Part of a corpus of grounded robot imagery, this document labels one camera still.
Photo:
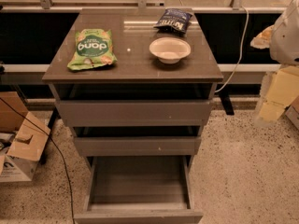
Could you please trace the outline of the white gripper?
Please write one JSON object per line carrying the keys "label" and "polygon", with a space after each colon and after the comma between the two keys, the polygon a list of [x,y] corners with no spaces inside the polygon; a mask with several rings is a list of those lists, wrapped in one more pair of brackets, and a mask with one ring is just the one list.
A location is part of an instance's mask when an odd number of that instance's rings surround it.
{"label": "white gripper", "polygon": [[[268,49],[273,25],[266,27],[250,42],[256,49]],[[286,108],[299,96],[299,68],[280,64],[266,71],[260,89],[260,98],[254,112],[254,123],[260,127],[273,125]]]}

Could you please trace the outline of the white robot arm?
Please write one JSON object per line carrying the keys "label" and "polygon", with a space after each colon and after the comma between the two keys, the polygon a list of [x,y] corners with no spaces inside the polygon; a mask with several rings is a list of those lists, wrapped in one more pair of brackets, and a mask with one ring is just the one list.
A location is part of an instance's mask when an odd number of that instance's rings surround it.
{"label": "white robot arm", "polygon": [[299,0],[292,0],[275,23],[255,36],[250,45],[269,49],[271,59],[280,64],[277,71],[263,77],[254,114],[257,126],[270,126],[299,96]]}

